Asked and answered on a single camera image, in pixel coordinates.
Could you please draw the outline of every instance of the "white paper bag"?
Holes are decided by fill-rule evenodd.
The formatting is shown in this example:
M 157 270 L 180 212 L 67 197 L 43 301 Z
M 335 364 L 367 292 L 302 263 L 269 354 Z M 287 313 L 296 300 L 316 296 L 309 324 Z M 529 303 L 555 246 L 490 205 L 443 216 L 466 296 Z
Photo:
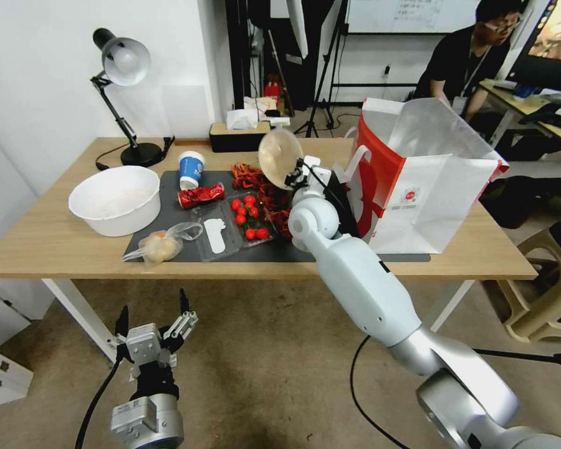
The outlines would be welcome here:
M 368 99 L 353 153 L 349 200 L 377 253 L 442 253 L 470 207 L 507 163 L 437 99 Z

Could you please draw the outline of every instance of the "black shirt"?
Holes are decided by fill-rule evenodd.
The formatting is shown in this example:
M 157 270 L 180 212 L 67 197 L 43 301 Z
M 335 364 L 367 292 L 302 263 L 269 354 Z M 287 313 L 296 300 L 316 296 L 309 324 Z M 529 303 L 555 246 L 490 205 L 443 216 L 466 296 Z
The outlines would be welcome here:
M 461 91 L 468 81 L 465 79 L 466 68 L 469 77 L 474 73 L 483 57 L 477 57 L 473 52 L 470 57 L 469 48 L 473 30 L 474 27 L 471 26 L 452 32 L 439 42 L 432 53 L 432 59 L 430 59 L 426 71 L 418 82 L 414 94 L 415 98 L 432 96 L 430 94 L 430 80 L 445 81 L 443 92 L 449 101 L 453 101 L 453 98 L 461 95 Z M 506 41 L 497 47 L 490 48 L 488 55 L 464 93 L 465 97 L 469 97 L 474 92 L 480 81 L 486 78 L 493 79 L 499 73 L 509 52 L 509 47 L 509 41 Z

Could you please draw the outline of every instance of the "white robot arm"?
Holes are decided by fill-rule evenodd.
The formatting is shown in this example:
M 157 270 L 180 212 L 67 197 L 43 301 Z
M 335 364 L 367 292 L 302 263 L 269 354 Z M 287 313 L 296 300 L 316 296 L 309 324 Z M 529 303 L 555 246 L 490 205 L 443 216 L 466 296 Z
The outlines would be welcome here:
M 307 160 L 313 173 L 304 170 L 306 186 L 289 216 L 294 244 L 316 258 L 322 281 L 362 332 L 408 370 L 429 376 L 418 400 L 441 436 L 461 449 L 561 449 L 559 437 L 505 428 L 519 406 L 513 391 L 471 348 L 421 325 L 407 290 L 365 242 L 337 234 L 338 214 L 320 185 L 330 170 Z

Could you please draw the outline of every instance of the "tissue box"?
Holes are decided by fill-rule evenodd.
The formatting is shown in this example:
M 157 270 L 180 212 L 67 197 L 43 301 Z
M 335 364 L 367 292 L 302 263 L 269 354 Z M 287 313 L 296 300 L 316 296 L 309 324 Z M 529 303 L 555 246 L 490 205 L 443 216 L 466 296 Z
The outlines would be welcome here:
M 257 151 L 260 141 L 269 132 L 269 122 L 258 122 L 257 128 L 250 130 L 229 130 L 225 123 L 213 123 L 210 145 L 214 153 Z

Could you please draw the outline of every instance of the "lamp arm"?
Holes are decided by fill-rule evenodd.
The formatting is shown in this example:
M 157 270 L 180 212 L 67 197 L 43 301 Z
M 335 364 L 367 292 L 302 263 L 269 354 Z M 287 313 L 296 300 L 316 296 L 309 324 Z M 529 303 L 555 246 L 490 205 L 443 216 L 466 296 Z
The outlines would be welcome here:
M 135 131 L 133 131 L 133 129 L 127 123 L 127 121 L 118 114 L 117 110 L 114 109 L 114 106 L 106 96 L 105 88 L 106 86 L 112 84 L 112 81 L 105 78 L 104 75 L 105 72 L 101 71 L 95 77 L 91 78 L 91 82 L 93 86 L 96 88 L 96 90 L 100 93 L 100 96 L 106 103 L 106 106 L 108 106 L 108 109 L 110 109 L 112 115 L 114 115 L 114 120 L 116 121 L 117 125 L 120 127 L 120 129 L 125 134 L 125 136 L 129 139 L 129 145 L 131 146 L 131 148 L 137 150 L 139 146 L 137 145 L 137 141 L 135 140 L 136 139 Z

